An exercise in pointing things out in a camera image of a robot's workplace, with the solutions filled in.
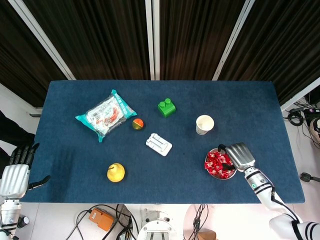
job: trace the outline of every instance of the green building brick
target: green building brick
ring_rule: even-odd
[[[164,101],[159,102],[158,109],[165,118],[176,112],[176,107],[170,98],[166,98]]]

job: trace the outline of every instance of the robotic arm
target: robotic arm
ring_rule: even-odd
[[[28,144],[17,147],[4,168],[0,183],[0,196],[3,203],[0,205],[0,240],[18,240],[15,236],[16,227],[20,216],[20,199],[28,190],[40,187],[45,184],[50,176],[43,180],[29,184],[29,174],[34,155],[39,144]]]
[[[218,151],[225,151],[234,167],[244,172],[244,177],[260,202],[268,209],[282,213],[270,220],[269,225],[281,238],[290,240],[320,239],[320,224],[303,222],[288,208],[276,193],[276,188],[270,179],[255,168],[255,158],[244,143],[230,146],[220,144]]]

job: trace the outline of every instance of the metal bowl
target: metal bowl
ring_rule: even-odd
[[[211,150],[209,151],[209,153],[214,153],[214,152],[218,152],[218,148],[217,148],[217,147],[214,148],[214,149],[211,149]],[[207,161],[207,158],[208,158],[208,154],[206,154],[205,159],[204,159],[204,162]],[[219,178],[219,177],[216,177],[216,176],[214,176],[214,175],[211,175],[210,173],[209,173],[209,174],[210,174],[210,176],[214,177],[215,179],[228,180],[228,179],[232,178],[232,177],[236,174],[236,172],[237,172],[237,170],[235,170],[228,178]]]

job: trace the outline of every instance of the yellow pear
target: yellow pear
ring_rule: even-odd
[[[125,168],[120,163],[114,163],[108,167],[106,176],[111,182],[120,182],[125,176]]]

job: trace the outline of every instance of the white cup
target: white cup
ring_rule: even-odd
[[[195,131],[199,135],[205,135],[208,131],[214,128],[215,121],[208,115],[199,116],[196,121]]]

